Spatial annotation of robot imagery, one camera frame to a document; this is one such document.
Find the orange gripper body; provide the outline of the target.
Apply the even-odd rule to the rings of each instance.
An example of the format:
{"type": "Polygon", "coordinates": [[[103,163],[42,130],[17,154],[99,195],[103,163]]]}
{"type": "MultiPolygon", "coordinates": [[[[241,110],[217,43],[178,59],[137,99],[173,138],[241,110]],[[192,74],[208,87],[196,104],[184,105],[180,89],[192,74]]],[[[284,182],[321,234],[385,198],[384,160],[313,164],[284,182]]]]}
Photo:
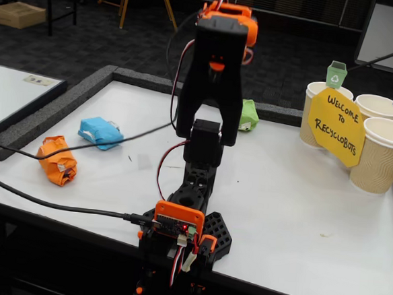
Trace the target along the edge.
{"type": "Polygon", "coordinates": [[[209,61],[209,67],[213,70],[213,71],[223,71],[225,64],[223,62],[223,57],[217,57],[217,56],[212,56],[210,58],[209,61]]]}

